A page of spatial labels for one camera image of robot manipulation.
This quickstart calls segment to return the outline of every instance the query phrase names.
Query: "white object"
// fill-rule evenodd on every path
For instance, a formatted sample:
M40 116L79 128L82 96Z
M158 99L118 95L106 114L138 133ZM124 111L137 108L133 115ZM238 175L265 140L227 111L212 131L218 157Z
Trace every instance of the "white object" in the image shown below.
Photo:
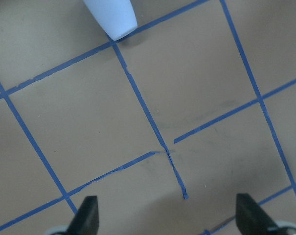
M84 0L84 3L99 25L115 41L138 26L130 0Z
M277 220L277 221L275 221L275 223L280 228L284 228L284 227L296 228L296 224L295 223L291 223L291 222L287 222L287 221L283 221L283 220Z

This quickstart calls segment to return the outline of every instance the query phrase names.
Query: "tan floor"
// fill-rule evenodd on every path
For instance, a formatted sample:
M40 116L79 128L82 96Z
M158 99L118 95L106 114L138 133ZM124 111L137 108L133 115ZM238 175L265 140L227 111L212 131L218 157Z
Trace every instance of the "tan floor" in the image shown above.
M239 234L239 192L296 223L296 0L132 3L116 47L81 0L0 0L0 235L87 195L99 235Z

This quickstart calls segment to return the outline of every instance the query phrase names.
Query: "grid square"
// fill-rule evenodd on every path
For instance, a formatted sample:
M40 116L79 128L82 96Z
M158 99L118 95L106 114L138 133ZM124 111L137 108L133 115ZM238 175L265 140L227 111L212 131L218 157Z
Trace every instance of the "grid square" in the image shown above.
M174 145L172 154L197 220L213 228L233 215L237 193L260 201L290 185L259 105Z
M119 46L128 70L168 144L255 99L218 1L127 40Z
M50 228L68 225L74 214L65 201L55 204L0 232L0 235L43 235Z
M81 0L0 0L0 81L6 89L105 42Z
M265 104L296 180L296 85L266 99Z
M174 10L177 10L194 0L132 0L138 26L147 24Z
M292 190L266 203L262 208L274 221L283 220L296 224L296 197ZM215 234L240 235L241 233L233 221Z
M0 225L60 197L4 100L0 100Z
M99 234L197 234L203 214L183 199L165 154L109 175L71 199L78 206L88 195L98 196Z
M112 48L11 97L67 190L163 150Z
M296 1L227 0L261 93L296 78Z

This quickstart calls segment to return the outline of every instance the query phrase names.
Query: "brown floor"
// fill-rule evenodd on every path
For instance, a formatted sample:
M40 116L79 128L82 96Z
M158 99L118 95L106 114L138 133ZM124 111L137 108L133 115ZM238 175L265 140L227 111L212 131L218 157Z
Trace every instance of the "brown floor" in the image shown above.
M202 2L132 0L112 47L81 0L0 0L0 235L87 195L99 235L213 232L239 192L296 223L296 0Z

